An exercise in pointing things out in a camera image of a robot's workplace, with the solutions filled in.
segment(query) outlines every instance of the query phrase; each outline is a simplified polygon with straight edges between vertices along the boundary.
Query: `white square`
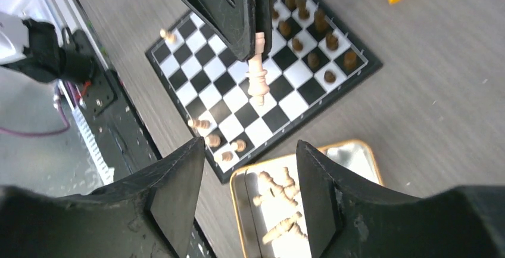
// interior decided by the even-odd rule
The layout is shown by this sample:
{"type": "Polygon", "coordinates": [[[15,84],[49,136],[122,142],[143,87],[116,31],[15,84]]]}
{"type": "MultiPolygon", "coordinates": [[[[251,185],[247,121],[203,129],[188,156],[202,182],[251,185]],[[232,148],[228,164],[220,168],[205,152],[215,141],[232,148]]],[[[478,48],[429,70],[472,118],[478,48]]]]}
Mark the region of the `white square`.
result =
{"type": "Polygon", "coordinates": [[[217,150],[214,153],[214,155],[219,155],[219,154],[222,154],[224,152],[232,152],[233,157],[229,161],[223,161],[223,162],[217,163],[218,166],[219,166],[219,168],[221,168],[221,170],[223,171],[223,173],[225,173],[228,170],[230,170],[231,168],[233,168],[240,161],[240,158],[232,150],[232,147],[230,146],[230,144],[225,144],[224,146],[222,146],[219,150],[217,150]]]}
{"type": "Polygon", "coordinates": [[[333,62],[330,61],[322,69],[320,69],[314,77],[319,82],[319,84],[326,90],[326,92],[333,91],[335,88],[340,86],[347,79],[347,75],[333,62]],[[325,72],[327,70],[332,71],[335,74],[336,80],[334,83],[327,83],[325,81],[325,72]]]}
{"type": "Polygon", "coordinates": [[[202,66],[196,57],[190,57],[180,66],[180,69],[182,69],[182,72],[184,72],[188,79],[192,79],[193,76],[197,75],[197,73],[202,70],[202,66]]]}
{"type": "Polygon", "coordinates": [[[212,106],[216,105],[219,100],[221,100],[221,94],[213,84],[204,88],[204,90],[200,92],[199,96],[207,109],[210,109],[212,106]]]}
{"type": "Polygon", "coordinates": [[[208,45],[216,55],[220,54],[226,48],[226,44],[223,41],[221,41],[221,39],[217,35],[213,35],[208,40],[208,45]]]}
{"type": "Polygon", "coordinates": [[[286,46],[286,40],[279,33],[277,29],[272,30],[272,48],[270,49],[270,55],[276,54],[280,49],[286,46]]]}
{"type": "Polygon", "coordinates": [[[351,47],[351,42],[349,39],[344,36],[339,30],[334,30],[333,34],[338,38],[338,48],[334,51],[331,51],[326,47],[326,39],[323,39],[319,42],[319,48],[328,56],[330,61],[339,57],[344,51],[348,50],[351,47]]]}
{"type": "Polygon", "coordinates": [[[282,70],[280,70],[279,66],[271,58],[263,63],[263,69],[267,71],[267,74],[265,75],[265,82],[268,85],[282,74],[282,70]]]}
{"type": "Polygon", "coordinates": [[[191,18],[193,24],[195,24],[196,27],[200,28],[201,26],[204,25],[204,21],[202,21],[202,19],[198,17],[195,13],[192,13],[189,17],[191,18]]]}
{"type": "Polygon", "coordinates": [[[298,58],[303,58],[306,54],[308,54],[311,50],[313,50],[317,46],[316,40],[308,33],[307,30],[302,30],[300,33],[297,33],[295,36],[298,38],[303,45],[303,49],[301,51],[295,51],[293,49],[293,40],[290,39],[288,42],[289,48],[293,50],[293,52],[298,56],[298,58]]]}
{"type": "Polygon", "coordinates": [[[303,83],[306,83],[312,76],[312,71],[300,60],[284,70],[284,77],[286,77],[295,89],[298,89],[303,83]]]}
{"type": "Polygon", "coordinates": [[[204,71],[207,74],[210,81],[214,81],[221,76],[226,71],[225,65],[219,57],[214,57],[211,61],[209,61],[205,67],[204,71]]]}
{"type": "Polygon", "coordinates": [[[272,131],[270,131],[261,117],[247,126],[245,133],[256,148],[272,137],[272,131]]]}
{"type": "Polygon", "coordinates": [[[161,71],[163,75],[168,79],[172,74],[174,74],[177,69],[179,69],[179,63],[173,55],[169,55],[160,64],[161,71]]]}
{"type": "Polygon", "coordinates": [[[181,86],[176,93],[180,103],[184,106],[188,105],[198,95],[197,91],[193,87],[193,84],[189,81],[184,83],[184,85],[181,86]]]}
{"type": "Polygon", "coordinates": [[[236,61],[228,68],[228,73],[232,76],[235,83],[240,84],[245,79],[245,73],[249,71],[247,62],[236,61]]]}
{"type": "Polygon", "coordinates": [[[193,52],[197,52],[200,50],[202,46],[205,45],[205,37],[202,35],[201,32],[197,31],[193,33],[193,35],[190,35],[189,38],[186,40],[186,44],[188,48],[193,52]]]}
{"type": "Polygon", "coordinates": [[[219,130],[221,130],[221,133],[223,133],[226,140],[230,142],[240,135],[244,131],[244,128],[236,116],[231,114],[228,118],[224,119],[221,124],[219,124],[219,130]]]}
{"type": "Polygon", "coordinates": [[[277,105],[277,101],[275,101],[270,93],[265,94],[263,100],[264,103],[261,106],[251,103],[252,108],[254,111],[256,111],[256,113],[258,113],[259,116],[267,114],[268,111],[272,110],[277,105]]]}
{"type": "Polygon", "coordinates": [[[214,120],[214,117],[212,117],[208,110],[203,112],[202,115],[198,116],[198,120],[208,120],[210,122],[208,129],[198,129],[198,133],[202,137],[208,136],[208,134],[212,133],[212,131],[217,127],[217,123],[214,120]]]}
{"type": "Polygon", "coordinates": [[[279,102],[279,106],[286,113],[290,121],[302,115],[308,108],[308,104],[298,91],[291,92],[279,102]]]}
{"type": "Polygon", "coordinates": [[[175,35],[175,42],[169,43],[167,40],[165,40],[165,44],[169,50],[174,53],[184,43],[184,38],[180,35],[178,30],[172,31],[172,34],[175,35]]]}
{"type": "Polygon", "coordinates": [[[248,102],[247,96],[244,94],[240,86],[232,88],[232,90],[223,96],[223,100],[226,105],[228,105],[228,108],[230,108],[232,113],[237,112],[248,102]]]}

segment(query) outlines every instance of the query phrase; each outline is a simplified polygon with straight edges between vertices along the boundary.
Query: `light wooden chess piece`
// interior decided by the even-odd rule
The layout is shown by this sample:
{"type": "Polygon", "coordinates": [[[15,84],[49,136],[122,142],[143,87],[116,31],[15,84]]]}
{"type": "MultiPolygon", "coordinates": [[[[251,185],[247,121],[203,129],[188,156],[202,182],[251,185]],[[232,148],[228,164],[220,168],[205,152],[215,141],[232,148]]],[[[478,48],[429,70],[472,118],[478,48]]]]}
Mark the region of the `light wooden chess piece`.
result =
{"type": "Polygon", "coordinates": [[[266,245],[269,242],[272,242],[273,240],[281,237],[283,234],[287,233],[288,231],[293,228],[293,226],[296,224],[297,220],[301,218],[301,213],[296,212],[293,216],[286,218],[279,222],[274,228],[272,228],[265,236],[263,236],[262,242],[264,245],[266,245]]]}
{"type": "Polygon", "coordinates": [[[239,139],[235,142],[232,142],[231,147],[236,152],[243,152],[245,150],[245,141],[239,139]]]}
{"type": "Polygon", "coordinates": [[[215,134],[210,134],[205,137],[205,144],[211,148],[218,147],[221,144],[221,138],[215,134]]]}
{"type": "Polygon", "coordinates": [[[190,120],[188,120],[188,126],[190,128],[208,129],[210,127],[210,121],[209,120],[190,119],[190,120]]]}
{"type": "Polygon", "coordinates": [[[177,41],[177,37],[166,29],[160,30],[160,36],[169,43],[175,43],[177,41]]]}
{"type": "Polygon", "coordinates": [[[265,81],[265,75],[268,73],[263,69],[261,55],[265,47],[265,34],[263,32],[256,33],[256,54],[248,61],[249,72],[246,73],[249,77],[249,93],[251,102],[257,106],[263,106],[264,96],[270,92],[270,88],[265,81]]]}

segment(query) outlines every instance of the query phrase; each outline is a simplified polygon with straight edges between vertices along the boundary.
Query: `chess piece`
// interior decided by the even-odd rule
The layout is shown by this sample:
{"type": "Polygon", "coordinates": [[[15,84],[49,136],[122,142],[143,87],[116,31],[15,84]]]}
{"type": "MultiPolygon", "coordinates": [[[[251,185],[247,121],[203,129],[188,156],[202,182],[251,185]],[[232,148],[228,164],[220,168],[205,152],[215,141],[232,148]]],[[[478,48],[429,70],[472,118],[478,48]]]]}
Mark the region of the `chess piece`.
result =
{"type": "Polygon", "coordinates": [[[303,44],[300,42],[298,38],[293,38],[293,49],[295,51],[302,51],[303,50],[303,44]]]}
{"type": "Polygon", "coordinates": [[[307,63],[311,69],[316,69],[319,66],[319,57],[317,54],[311,52],[307,56],[307,63]]]}
{"type": "Polygon", "coordinates": [[[301,218],[301,213],[296,212],[293,216],[286,218],[274,226],[265,236],[263,236],[262,242],[264,245],[272,242],[273,240],[281,237],[283,234],[291,230],[298,219],[301,218]]]}
{"type": "Polygon", "coordinates": [[[289,36],[291,34],[291,27],[286,21],[279,22],[279,31],[283,36],[289,36]]]}
{"type": "Polygon", "coordinates": [[[208,129],[210,122],[208,120],[190,119],[188,120],[188,126],[196,129],[208,129]]]}
{"type": "Polygon", "coordinates": [[[334,83],[336,81],[336,76],[331,70],[325,71],[324,78],[327,83],[334,83]]]}
{"type": "Polygon", "coordinates": [[[237,140],[231,143],[232,149],[236,152],[243,152],[245,150],[245,141],[237,140]]]}
{"type": "Polygon", "coordinates": [[[177,41],[177,37],[166,29],[160,30],[160,36],[162,39],[167,41],[168,43],[175,43],[177,41]]]}
{"type": "Polygon", "coordinates": [[[344,67],[347,70],[353,70],[356,68],[357,55],[354,51],[348,51],[344,55],[344,67]]]}
{"type": "Polygon", "coordinates": [[[268,73],[263,69],[262,53],[265,47],[265,34],[263,32],[256,33],[256,54],[248,61],[249,72],[246,74],[249,77],[249,89],[247,92],[252,96],[251,101],[256,106],[263,106],[264,96],[270,92],[270,88],[265,81],[265,75],[268,73]]]}
{"type": "Polygon", "coordinates": [[[307,0],[295,0],[295,4],[298,8],[298,17],[302,20],[308,19],[310,13],[307,9],[307,0]]]}
{"type": "Polygon", "coordinates": [[[338,38],[332,32],[326,34],[325,41],[329,50],[336,51],[338,49],[338,38]]]}
{"type": "Polygon", "coordinates": [[[233,154],[230,151],[222,152],[221,154],[214,155],[214,161],[222,163],[224,161],[231,161],[233,154]]]}
{"type": "Polygon", "coordinates": [[[205,143],[211,148],[216,148],[221,144],[221,138],[218,135],[209,134],[205,137],[205,143]]]}

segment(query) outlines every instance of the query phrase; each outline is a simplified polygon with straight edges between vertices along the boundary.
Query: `fallen chess piece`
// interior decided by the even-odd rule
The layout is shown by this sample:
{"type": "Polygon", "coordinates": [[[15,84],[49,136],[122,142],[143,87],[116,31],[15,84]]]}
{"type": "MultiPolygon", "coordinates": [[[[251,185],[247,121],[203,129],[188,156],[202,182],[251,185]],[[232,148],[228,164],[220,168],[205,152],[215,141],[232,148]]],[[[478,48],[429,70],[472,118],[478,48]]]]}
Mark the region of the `fallen chess piece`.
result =
{"type": "Polygon", "coordinates": [[[166,29],[160,30],[160,36],[162,39],[167,41],[168,43],[175,43],[177,41],[177,37],[166,29]]]}
{"type": "Polygon", "coordinates": [[[281,237],[283,234],[289,232],[300,218],[301,213],[296,212],[293,216],[279,222],[274,228],[272,228],[269,232],[267,232],[267,234],[263,236],[263,244],[266,245],[273,240],[281,237]]]}

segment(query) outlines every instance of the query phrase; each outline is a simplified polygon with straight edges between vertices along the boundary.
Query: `gray table surface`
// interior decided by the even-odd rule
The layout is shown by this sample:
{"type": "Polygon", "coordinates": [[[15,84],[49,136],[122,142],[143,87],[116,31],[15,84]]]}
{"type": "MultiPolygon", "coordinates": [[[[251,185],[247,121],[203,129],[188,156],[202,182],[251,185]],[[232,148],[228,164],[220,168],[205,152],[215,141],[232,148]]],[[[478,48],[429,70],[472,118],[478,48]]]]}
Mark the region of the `gray table surface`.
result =
{"type": "MultiPolygon", "coordinates": [[[[190,137],[146,49],[179,0],[80,0],[163,155],[190,137]]],[[[505,2],[325,0],[384,62],[266,158],[351,138],[373,149],[386,185],[426,197],[505,182],[505,2]]],[[[196,217],[219,257],[241,257],[228,185],[206,165],[196,217]]]]}

